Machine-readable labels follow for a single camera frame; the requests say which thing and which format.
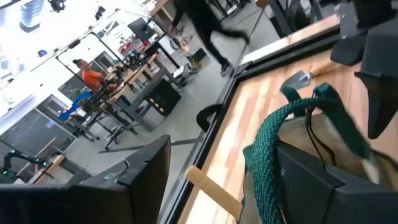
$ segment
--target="green strap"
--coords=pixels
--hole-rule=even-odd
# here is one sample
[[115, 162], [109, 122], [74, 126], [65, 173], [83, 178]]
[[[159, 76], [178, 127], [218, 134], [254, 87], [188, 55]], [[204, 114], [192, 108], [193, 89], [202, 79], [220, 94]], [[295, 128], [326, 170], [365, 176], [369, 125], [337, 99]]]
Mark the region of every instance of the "green strap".
[[283, 223], [274, 185], [274, 151], [278, 131], [289, 114], [310, 107], [320, 108], [333, 123], [353, 153], [368, 158], [370, 147], [338, 100], [310, 98], [295, 100], [270, 114], [261, 125], [253, 145], [254, 193], [263, 224]]
[[[292, 87], [282, 86], [279, 89], [279, 91], [281, 93], [283, 93], [283, 95], [285, 95], [285, 97], [289, 103], [293, 102], [295, 100], [301, 100], [299, 93], [297, 93], [297, 91]], [[307, 113], [305, 112], [305, 110], [297, 110], [297, 111], [294, 111], [293, 114], [294, 114], [295, 118], [298, 118], [298, 117], [305, 116]]]

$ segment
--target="metal frame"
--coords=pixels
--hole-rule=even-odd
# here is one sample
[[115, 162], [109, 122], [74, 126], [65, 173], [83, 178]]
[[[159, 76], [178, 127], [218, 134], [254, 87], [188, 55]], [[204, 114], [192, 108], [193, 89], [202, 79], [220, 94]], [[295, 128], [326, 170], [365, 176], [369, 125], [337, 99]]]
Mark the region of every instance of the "metal frame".
[[[292, 44], [272, 54], [266, 55], [263, 58], [259, 58], [253, 62], [242, 65], [246, 67], [246, 69], [241, 69], [243, 70], [243, 72], [237, 74], [233, 78], [232, 82], [229, 84], [227, 93], [222, 100], [222, 104], [224, 105], [224, 107], [219, 113], [218, 118], [210, 124], [210, 128], [205, 135], [201, 148], [199, 148], [198, 155], [195, 158], [193, 165], [197, 166], [199, 169], [201, 169], [204, 165], [206, 157], [224, 120], [224, 117], [232, 102], [234, 94], [241, 82], [249, 78], [262, 75], [263, 73], [271, 71], [278, 67], [288, 65], [294, 61], [298, 61], [324, 50], [330, 49], [339, 41], [339, 39], [339, 26], [334, 26], [331, 29], [325, 30], [309, 38], [303, 39], [296, 44]], [[168, 215], [166, 223], [178, 222], [178, 219], [180, 218], [184, 206], [190, 196], [192, 188], [193, 185], [185, 179], [182, 189], [177, 189], [177, 200], [172, 205], [170, 213], [166, 214]]]

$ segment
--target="bag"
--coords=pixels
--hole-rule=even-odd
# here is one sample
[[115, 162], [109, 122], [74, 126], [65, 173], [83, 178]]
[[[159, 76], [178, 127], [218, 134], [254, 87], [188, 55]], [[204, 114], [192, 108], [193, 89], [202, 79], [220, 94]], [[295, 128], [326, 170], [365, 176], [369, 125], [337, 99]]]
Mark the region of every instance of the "bag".
[[[281, 89], [281, 92], [289, 104], [270, 114], [259, 128], [254, 144], [243, 150], [245, 176], [240, 224], [285, 223], [274, 175], [282, 172], [275, 166], [278, 140], [326, 164], [398, 189], [397, 164], [390, 157], [371, 149], [329, 84], [316, 87], [314, 97], [309, 99], [301, 99], [289, 87]], [[312, 115], [315, 108], [323, 113]], [[295, 118], [285, 120], [291, 113]]]

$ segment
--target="black monitor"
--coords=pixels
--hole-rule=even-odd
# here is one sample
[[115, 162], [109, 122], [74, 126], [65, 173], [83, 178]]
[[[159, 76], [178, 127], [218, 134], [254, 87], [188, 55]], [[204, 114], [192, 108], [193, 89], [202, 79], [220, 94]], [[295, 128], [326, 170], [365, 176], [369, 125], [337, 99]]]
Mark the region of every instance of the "black monitor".
[[128, 27], [142, 42], [149, 40], [155, 34], [142, 17], [130, 23]]

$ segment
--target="concrete floor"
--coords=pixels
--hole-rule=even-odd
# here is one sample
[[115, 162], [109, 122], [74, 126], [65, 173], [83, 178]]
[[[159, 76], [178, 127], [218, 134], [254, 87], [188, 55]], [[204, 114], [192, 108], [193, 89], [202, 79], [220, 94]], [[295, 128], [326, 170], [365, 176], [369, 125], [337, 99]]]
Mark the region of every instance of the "concrete floor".
[[[257, 20], [259, 20], [257, 29], [254, 30]], [[194, 35], [187, 49], [189, 52], [195, 52], [203, 46], [189, 20], [185, 19], [185, 25], [184, 35]], [[225, 19], [223, 25], [230, 29], [242, 29], [248, 32], [248, 34], [252, 34], [251, 44], [248, 47], [245, 46], [243, 40], [229, 39], [219, 34], [213, 34], [213, 43], [220, 50], [221, 54], [227, 57], [234, 65], [239, 64], [243, 54], [257, 50], [279, 39], [271, 22], [256, 7], [254, 1], [237, 15]], [[177, 59], [179, 64], [184, 64], [187, 62], [187, 59], [184, 57], [185, 54], [185, 52], [179, 51], [174, 53], [173, 57]], [[171, 72], [175, 70], [175, 67], [170, 62], [162, 57], [160, 60]], [[228, 77], [220, 76], [221, 67], [212, 56], [205, 61], [207, 63], [204, 64], [197, 79], [184, 88], [184, 91], [180, 93], [182, 99], [176, 105], [173, 112], [158, 127], [152, 132], [148, 132], [139, 126], [136, 128], [139, 133], [137, 136], [129, 132], [124, 132], [119, 138], [120, 144], [117, 146], [111, 145], [110, 151], [112, 151], [112, 148], [142, 146], [152, 142], [163, 134], [171, 135], [173, 141], [197, 138], [201, 133], [201, 129], [196, 124], [197, 113], [204, 107], [216, 102], [228, 80]], [[107, 127], [116, 125], [111, 118], [105, 118], [101, 122]], [[101, 139], [89, 142], [84, 138], [78, 138], [67, 151], [67, 157], [82, 168], [85, 168], [89, 173], [98, 174], [134, 153], [134, 151], [99, 153], [103, 151], [103, 137], [107, 132], [97, 124], [91, 128], [91, 131], [101, 136]], [[177, 187], [178, 180], [182, 178], [183, 171], [187, 168], [187, 165], [190, 165], [189, 161], [195, 157], [196, 150], [199, 147], [200, 143], [174, 146], [172, 148], [169, 181], [164, 194], [166, 196], [164, 203], [167, 202], [165, 204], [170, 204], [169, 202], [172, 200], [171, 189]]]

